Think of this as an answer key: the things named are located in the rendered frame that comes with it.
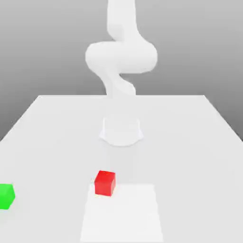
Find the small green cube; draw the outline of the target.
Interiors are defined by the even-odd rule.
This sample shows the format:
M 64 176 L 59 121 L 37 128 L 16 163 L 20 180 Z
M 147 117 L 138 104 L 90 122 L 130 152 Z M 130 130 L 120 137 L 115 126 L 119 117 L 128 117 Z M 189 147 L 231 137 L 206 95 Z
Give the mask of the small green cube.
M 7 210 L 15 199 L 15 191 L 12 184 L 0 183 L 0 210 Z

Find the small red cube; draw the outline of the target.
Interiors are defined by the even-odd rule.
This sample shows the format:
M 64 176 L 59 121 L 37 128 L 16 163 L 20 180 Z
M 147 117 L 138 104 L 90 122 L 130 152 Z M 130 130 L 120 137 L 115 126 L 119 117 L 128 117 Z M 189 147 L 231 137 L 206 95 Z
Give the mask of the small red cube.
M 95 180 L 95 194 L 112 196 L 116 186 L 116 174 L 114 172 L 99 170 Z

